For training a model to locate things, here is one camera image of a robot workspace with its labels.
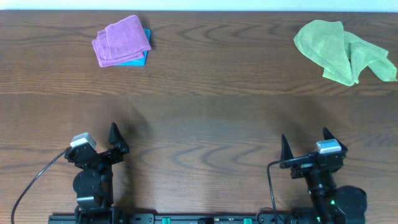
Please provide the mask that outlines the purple microfiber cloth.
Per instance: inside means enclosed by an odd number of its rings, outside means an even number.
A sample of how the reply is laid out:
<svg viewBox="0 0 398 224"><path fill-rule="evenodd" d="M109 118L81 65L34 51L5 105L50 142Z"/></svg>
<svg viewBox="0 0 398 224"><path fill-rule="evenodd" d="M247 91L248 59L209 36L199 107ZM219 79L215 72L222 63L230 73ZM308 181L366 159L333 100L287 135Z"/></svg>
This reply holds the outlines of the purple microfiber cloth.
<svg viewBox="0 0 398 224"><path fill-rule="evenodd" d="M139 17L129 16L105 28L110 59L140 58L151 49Z"/></svg>

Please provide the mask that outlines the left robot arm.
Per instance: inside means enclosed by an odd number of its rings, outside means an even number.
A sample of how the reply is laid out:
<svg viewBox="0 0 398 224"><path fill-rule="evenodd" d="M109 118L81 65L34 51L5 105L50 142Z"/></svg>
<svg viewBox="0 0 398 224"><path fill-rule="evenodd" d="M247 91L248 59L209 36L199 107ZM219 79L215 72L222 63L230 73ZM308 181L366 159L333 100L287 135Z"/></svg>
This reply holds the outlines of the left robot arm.
<svg viewBox="0 0 398 224"><path fill-rule="evenodd" d="M98 153L89 133L74 136L65 159L80 168L73 180L76 192L76 223L124 223L123 213L113 206L112 166L124 160L129 146L116 123L112 123L108 141L111 149Z"/></svg>

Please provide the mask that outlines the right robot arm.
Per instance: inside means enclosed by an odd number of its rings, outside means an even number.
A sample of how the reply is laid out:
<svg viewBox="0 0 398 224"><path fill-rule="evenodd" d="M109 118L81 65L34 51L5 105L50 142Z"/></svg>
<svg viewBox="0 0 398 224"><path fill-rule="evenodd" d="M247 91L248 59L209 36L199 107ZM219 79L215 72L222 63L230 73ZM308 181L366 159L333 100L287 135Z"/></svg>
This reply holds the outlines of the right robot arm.
<svg viewBox="0 0 398 224"><path fill-rule="evenodd" d="M316 151L294 157L287 138L282 135L281 169L290 169L292 179L304 178L312 208L292 212L292 223L364 223L368 206L366 192L352 185L337 187L333 174L343 167L348 148L323 128L323 140Z"/></svg>

